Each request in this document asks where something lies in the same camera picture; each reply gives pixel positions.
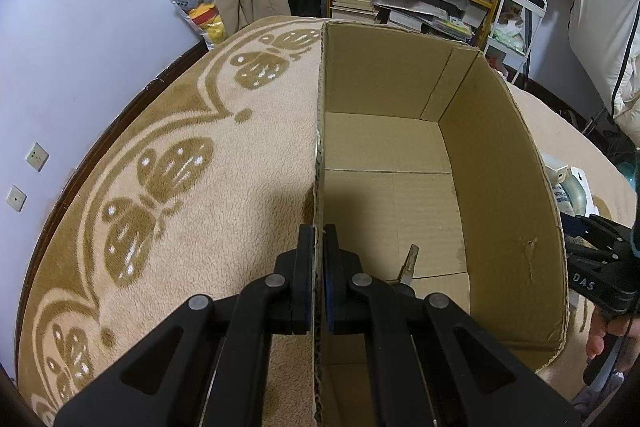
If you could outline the right hand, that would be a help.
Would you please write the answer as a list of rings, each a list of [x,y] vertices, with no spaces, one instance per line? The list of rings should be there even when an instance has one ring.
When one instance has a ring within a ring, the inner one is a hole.
[[[639,317],[615,317],[606,319],[599,307],[595,307],[591,314],[591,323],[586,343],[586,353],[590,360],[600,355],[604,350],[606,334],[614,336],[627,335],[626,348],[617,363],[619,372],[628,372],[639,355],[640,320]]]

